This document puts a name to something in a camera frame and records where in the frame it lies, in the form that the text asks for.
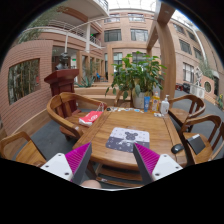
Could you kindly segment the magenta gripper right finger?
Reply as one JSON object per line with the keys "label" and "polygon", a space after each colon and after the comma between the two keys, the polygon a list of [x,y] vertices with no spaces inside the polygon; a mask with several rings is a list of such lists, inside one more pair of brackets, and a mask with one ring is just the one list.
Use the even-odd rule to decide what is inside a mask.
{"label": "magenta gripper right finger", "polygon": [[151,183],[182,169],[168,154],[159,155],[137,143],[133,144],[133,154],[144,183]]}

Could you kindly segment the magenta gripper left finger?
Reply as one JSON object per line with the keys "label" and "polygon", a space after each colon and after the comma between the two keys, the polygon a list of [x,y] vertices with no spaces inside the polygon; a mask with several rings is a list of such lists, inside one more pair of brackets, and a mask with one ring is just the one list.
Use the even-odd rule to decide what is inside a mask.
{"label": "magenta gripper left finger", "polygon": [[42,169],[79,185],[86,171],[91,153],[92,144],[87,143],[67,154],[57,153],[42,166]]}

